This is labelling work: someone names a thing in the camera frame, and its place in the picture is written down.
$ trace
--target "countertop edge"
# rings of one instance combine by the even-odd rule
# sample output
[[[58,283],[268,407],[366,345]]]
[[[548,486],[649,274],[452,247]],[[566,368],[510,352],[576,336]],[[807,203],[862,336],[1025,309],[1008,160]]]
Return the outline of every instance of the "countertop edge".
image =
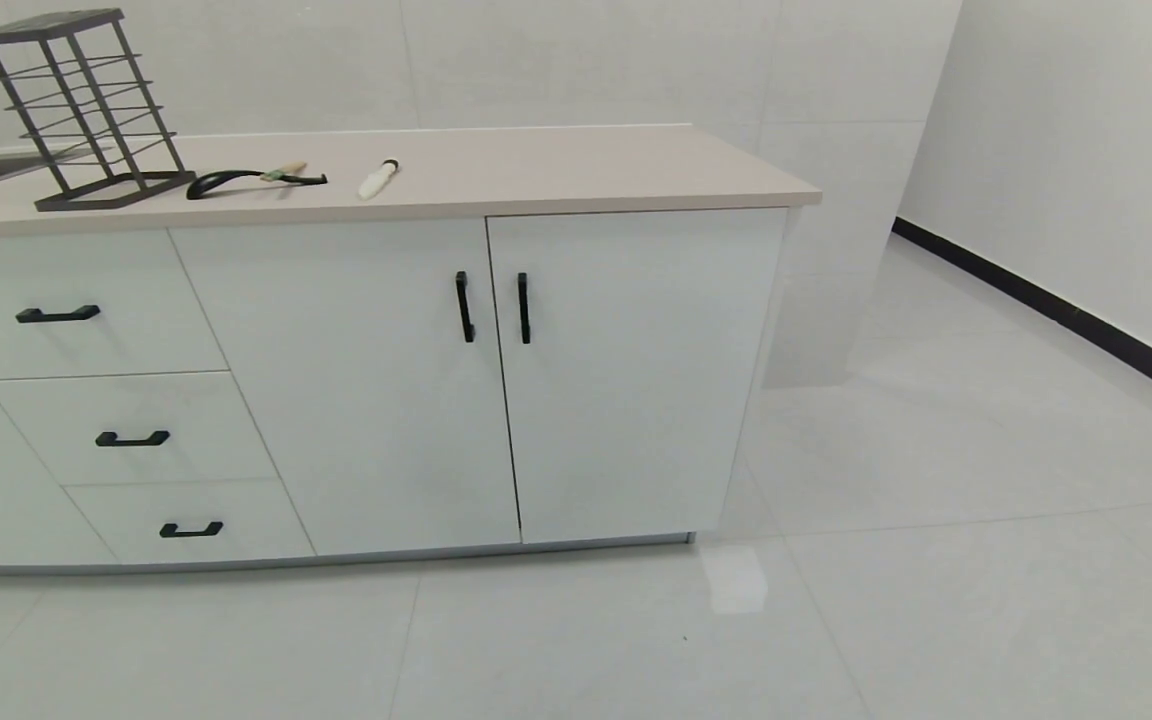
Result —
[[[65,233],[145,232],[146,229],[242,227],[268,223],[357,223],[382,220],[440,220],[508,215],[662,213],[687,210],[799,209],[819,205],[823,191],[725,196],[566,197],[554,200],[453,202],[453,204],[357,205],[328,209],[217,209],[188,213],[48,213],[45,218],[5,220],[0,237]]]

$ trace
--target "cabinet base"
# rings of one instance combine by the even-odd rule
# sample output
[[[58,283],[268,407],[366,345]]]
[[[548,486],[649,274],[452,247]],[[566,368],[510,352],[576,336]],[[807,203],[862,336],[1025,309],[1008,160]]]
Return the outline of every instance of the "cabinet base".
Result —
[[[319,558],[283,558],[275,560],[238,560],[230,562],[165,562],[165,564],[0,564],[0,575],[142,575],[151,573],[211,573],[223,570],[270,570],[275,568],[311,568],[324,564],[372,564],[372,562],[412,562],[417,560],[453,560],[501,555],[533,555],[540,552],[571,552],[608,547],[635,547],[646,544],[691,544],[696,533],[641,536],[594,539],[593,541],[546,541],[484,544],[475,547],[439,550],[403,550],[367,552],[359,555]]]

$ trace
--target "black drawer handle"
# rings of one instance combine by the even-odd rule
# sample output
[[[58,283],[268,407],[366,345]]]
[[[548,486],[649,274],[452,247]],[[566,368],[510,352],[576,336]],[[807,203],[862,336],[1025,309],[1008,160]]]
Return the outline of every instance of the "black drawer handle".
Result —
[[[172,433],[166,430],[154,430],[145,439],[118,439],[118,433],[100,433],[96,437],[97,447],[157,447],[168,441]]]
[[[518,314],[522,343],[531,344],[531,316],[526,314],[526,273],[518,273]]]
[[[212,520],[211,523],[207,523],[207,526],[202,530],[196,530],[196,532],[191,533],[182,533],[180,532],[180,525],[175,523],[168,523],[166,525],[162,525],[162,529],[159,530],[159,537],[160,538],[210,538],[219,536],[220,528],[225,528],[225,523],[221,523],[220,520]]]
[[[53,314],[44,313],[37,306],[26,306],[26,309],[18,311],[17,323],[74,323],[74,320],[91,320],[97,314],[100,314],[100,305],[83,305],[78,310],[74,310],[73,313]]]
[[[470,276],[464,270],[456,273],[456,296],[461,300],[461,328],[465,332],[465,342],[473,342],[473,323],[470,323],[470,302],[465,300],[465,288],[470,285]]]

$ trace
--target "black baseboard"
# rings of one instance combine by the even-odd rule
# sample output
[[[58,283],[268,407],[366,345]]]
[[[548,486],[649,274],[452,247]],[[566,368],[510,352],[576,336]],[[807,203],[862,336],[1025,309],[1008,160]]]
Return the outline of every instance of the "black baseboard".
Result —
[[[910,223],[904,218],[896,218],[892,232],[899,236],[922,247],[923,250],[937,255],[938,258],[972,273],[982,281],[996,287],[998,290],[1006,291],[1025,305],[1032,306],[1039,313],[1048,316],[1064,327],[1069,328],[1084,340],[1092,342],[1101,350],[1108,353],[1126,364],[1137,369],[1138,372],[1152,379],[1152,347],[1140,342],[1137,338],[1129,336],[1128,333],[1115,328],[1114,325],[1097,318],[1096,314],[1087,313],[1079,306],[1061,300],[1041,287],[1029,282],[1025,278],[1011,273],[1010,270],[1002,270],[1000,266],[980,258],[979,255],[965,250],[964,247],[954,245],[950,241],[938,236],[933,232],[925,232],[918,225]]]

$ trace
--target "white wall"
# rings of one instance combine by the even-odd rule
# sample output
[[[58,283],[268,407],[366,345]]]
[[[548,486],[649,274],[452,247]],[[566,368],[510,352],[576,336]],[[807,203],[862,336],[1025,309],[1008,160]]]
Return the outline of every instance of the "white wall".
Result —
[[[122,0],[184,135],[695,122],[816,182],[771,386],[842,379],[960,0]],[[109,0],[0,0],[0,23]],[[0,147],[18,145],[1,109]]]
[[[1152,3],[965,0],[901,215],[1152,344]]]

